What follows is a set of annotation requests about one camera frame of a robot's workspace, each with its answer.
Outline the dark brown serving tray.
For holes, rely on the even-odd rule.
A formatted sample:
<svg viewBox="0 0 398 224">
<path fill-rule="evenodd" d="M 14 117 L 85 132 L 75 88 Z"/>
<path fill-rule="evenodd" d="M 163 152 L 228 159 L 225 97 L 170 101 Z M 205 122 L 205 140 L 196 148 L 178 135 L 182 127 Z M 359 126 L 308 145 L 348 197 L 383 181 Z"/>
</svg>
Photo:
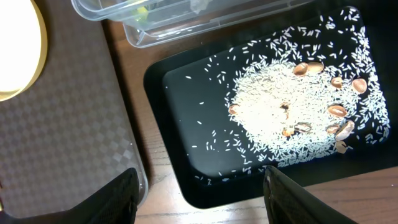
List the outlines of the dark brown serving tray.
<svg viewBox="0 0 398 224">
<path fill-rule="evenodd" d="M 129 168 L 147 177 L 102 25 L 38 1 L 49 36 L 39 79 L 1 103 L 1 201 L 16 218 L 69 210 Z"/>
</svg>

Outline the black plastic bin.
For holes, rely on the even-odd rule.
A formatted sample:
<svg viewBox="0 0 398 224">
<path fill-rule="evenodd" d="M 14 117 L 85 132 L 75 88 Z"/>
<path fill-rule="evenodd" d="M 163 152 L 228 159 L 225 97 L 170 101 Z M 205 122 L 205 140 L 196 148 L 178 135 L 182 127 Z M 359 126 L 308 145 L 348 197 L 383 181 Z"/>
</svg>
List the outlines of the black plastic bin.
<svg viewBox="0 0 398 224">
<path fill-rule="evenodd" d="M 241 128 L 228 121 L 221 107 L 226 88 L 205 80 L 200 66 L 211 55 L 252 39 L 266 39 L 290 25 L 313 27 L 317 16 L 335 16 L 354 8 L 370 36 L 371 55 L 386 93 L 392 127 L 397 127 L 397 2 L 314 1 L 288 12 L 250 23 L 227 38 L 152 64 L 144 88 L 184 199 L 196 208 L 211 208 L 263 195 L 261 162 L 243 174 L 243 162 L 221 143 L 228 131 Z"/>
</svg>

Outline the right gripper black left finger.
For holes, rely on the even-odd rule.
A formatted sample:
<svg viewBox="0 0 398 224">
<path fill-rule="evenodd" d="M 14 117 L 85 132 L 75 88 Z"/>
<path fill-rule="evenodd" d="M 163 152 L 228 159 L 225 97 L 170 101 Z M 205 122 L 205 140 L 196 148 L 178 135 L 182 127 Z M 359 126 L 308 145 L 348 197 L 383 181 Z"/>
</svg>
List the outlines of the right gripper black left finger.
<svg viewBox="0 0 398 224">
<path fill-rule="evenodd" d="M 69 210 L 27 218 L 2 211 L 1 224 L 134 224 L 138 204 L 137 171 L 129 168 Z"/>
</svg>

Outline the yellow round plate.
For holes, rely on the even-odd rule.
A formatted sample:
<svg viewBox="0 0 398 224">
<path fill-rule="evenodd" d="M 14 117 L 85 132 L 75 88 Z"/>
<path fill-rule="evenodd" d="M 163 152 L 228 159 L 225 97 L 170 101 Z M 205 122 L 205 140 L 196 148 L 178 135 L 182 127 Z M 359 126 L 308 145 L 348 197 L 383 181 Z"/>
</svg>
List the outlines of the yellow round plate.
<svg viewBox="0 0 398 224">
<path fill-rule="evenodd" d="M 32 0 L 1 0 L 1 101 L 26 91 L 39 78 L 48 52 L 43 15 Z"/>
</svg>

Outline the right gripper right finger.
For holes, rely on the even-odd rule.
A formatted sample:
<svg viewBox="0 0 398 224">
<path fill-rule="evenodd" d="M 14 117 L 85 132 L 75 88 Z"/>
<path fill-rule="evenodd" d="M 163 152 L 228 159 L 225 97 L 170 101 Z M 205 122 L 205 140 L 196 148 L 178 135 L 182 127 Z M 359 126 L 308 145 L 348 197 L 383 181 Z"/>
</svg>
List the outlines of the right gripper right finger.
<svg viewBox="0 0 398 224">
<path fill-rule="evenodd" d="M 270 224 L 356 224 L 273 166 L 264 171 L 264 202 Z"/>
</svg>

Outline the green orange snack wrapper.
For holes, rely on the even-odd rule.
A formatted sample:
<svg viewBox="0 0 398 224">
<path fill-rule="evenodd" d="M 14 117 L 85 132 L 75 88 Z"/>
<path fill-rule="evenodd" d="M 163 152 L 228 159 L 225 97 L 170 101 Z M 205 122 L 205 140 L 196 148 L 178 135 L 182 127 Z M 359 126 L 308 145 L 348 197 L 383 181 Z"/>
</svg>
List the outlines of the green orange snack wrapper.
<svg viewBox="0 0 398 224">
<path fill-rule="evenodd" d="M 149 11 L 146 7 L 138 7 L 131 11 L 131 16 L 136 22 L 146 22 L 148 13 Z"/>
</svg>

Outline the clear plastic bin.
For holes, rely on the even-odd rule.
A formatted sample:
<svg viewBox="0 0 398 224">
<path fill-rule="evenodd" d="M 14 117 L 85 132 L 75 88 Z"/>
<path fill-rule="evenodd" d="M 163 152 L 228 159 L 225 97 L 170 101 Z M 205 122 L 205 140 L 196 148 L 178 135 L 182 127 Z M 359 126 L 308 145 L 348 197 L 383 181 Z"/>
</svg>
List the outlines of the clear plastic bin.
<svg viewBox="0 0 398 224">
<path fill-rule="evenodd" d="M 127 41 L 143 49 L 185 37 L 251 21 L 308 3 L 308 0 L 72 0 L 89 21 L 120 22 Z M 146 7 L 146 22 L 131 11 Z"/>
</svg>

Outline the spilled rice pile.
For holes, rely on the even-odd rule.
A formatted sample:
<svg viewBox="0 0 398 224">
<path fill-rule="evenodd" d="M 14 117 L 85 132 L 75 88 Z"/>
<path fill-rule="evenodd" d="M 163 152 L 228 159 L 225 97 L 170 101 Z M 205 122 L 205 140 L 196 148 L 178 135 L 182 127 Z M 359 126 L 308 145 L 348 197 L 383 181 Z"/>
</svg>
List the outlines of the spilled rice pile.
<svg viewBox="0 0 398 224">
<path fill-rule="evenodd" d="M 366 26 L 350 7 L 209 56 L 205 80 L 226 88 L 221 107 L 241 132 L 221 147 L 243 174 L 288 167 L 384 142 L 391 122 Z"/>
</svg>

